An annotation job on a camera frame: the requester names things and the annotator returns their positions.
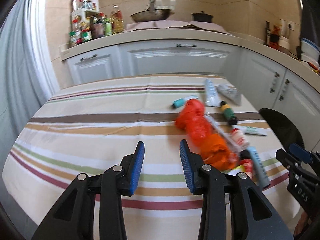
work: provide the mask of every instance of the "cream tube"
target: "cream tube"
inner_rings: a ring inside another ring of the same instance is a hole
[[[242,126],[242,125],[233,125],[233,128],[240,129],[243,133],[246,134],[255,134],[255,135],[264,135],[267,136],[267,131],[264,128],[257,128],[251,126]]]
[[[217,91],[238,106],[241,106],[241,93],[238,89],[229,87],[227,84],[221,84],[217,86]]]
[[[204,87],[205,87],[205,96],[206,96],[205,104],[207,106],[220,107],[221,100],[219,98],[219,95],[215,86],[213,85],[210,79],[205,80]]]

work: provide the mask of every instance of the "black pot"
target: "black pot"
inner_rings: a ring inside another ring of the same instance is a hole
[[[204,11],[201,11],[201,13],[192,13],[193,21],[194,22],[206,22],[210,23],[212,21],[213,16],[210,14],[204,13]]]

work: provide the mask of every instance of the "cabinet handle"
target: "cabinet handle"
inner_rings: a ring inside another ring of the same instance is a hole
[[[93,54],[91,57],[83,57],[80,59],[80,61],[84,61],[84,60],[88,60],[88,59],[91,59],[91,58],[94,58],[94,57],[97,57],[98,54]]]
[[[274,93],[275,92],[275,87],[278,83],[278,77],[280,77],[280,74],[278,72],[275,73],[275,76],[273,78],[272,84],[271,84],[271,88],[270,88],[270,93]]]
[[[287,92],[287,89],[288,89],[288,85],[290,84],[290,81],[288,79],[285,80],[284,82],[284,86],[283,86],[283,89],[281,91],[281,95],[279,97],[279,101],[282,101],[284,99],[284,95],[285,93]]]
[[[195,44],[177,44],[176,47],[180,47],[180,48],[195,48],[195,47],[197,47],[197,45],[195,45]]]

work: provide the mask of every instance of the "green bottle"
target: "green bottle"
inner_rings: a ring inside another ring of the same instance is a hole
[[[238,119],[235,116],[235,113],[230,108],[230,106],[226,103],[226,101],[220,102],[220,109],[223,112],[224,117],[227,119],[229,125],[236,125]]]
[[[106,36],[110,36],[112,35],[112,24],[110,22],[110,19],[108,18],[108,16],[106,15],[106,18],[104,20],[104,33]]]

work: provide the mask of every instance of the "toothpaste tube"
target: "toothpaste tube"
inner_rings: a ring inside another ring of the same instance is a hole
[[[257,128],[257,127],[251,127],[251,126],[241,126],[241,125],[233,125],[232,128],[238,128],[246,134],[267,136],[267,131],[264,128]]]
[[[190,100],[190,99],[198,99],[198,98],[199,98],[199,97],[197,97],[197,96],[189,96],[189,97],[185,97],[185,98],[180,98],[180,99],[178,99],[178,100],[176,100],[176,101],[174,101],[174,102],[172,103],[172,108],[173,108],[173,109],[179,108],[179,107],[181,107],[181,106],[184,106],[185,103],[186,103],[188,100]]]
[[[236,88],[231,88],[227,84],[221,84],[217,86],[217,91],[224,95],[226,98],[229,98],[236,105],[241,105],[241,93]]]
[[[204,87],[205,87],[205,96],[206,96],[205,104],[207,106],[220,107],[221,100],[219,98],[219,95],[215,86],[213,85],[210,79],[205,80]]]
[[[266,170],[259,158],[259,154],[255,147],[251,146],[248,147],[247,150],[250,153],[250,158],[253,162],[253,168],[256,172],[256,175],[258,177],[259,186],[261,189],[265,189],[270,185],[269,177],[266,173]]]

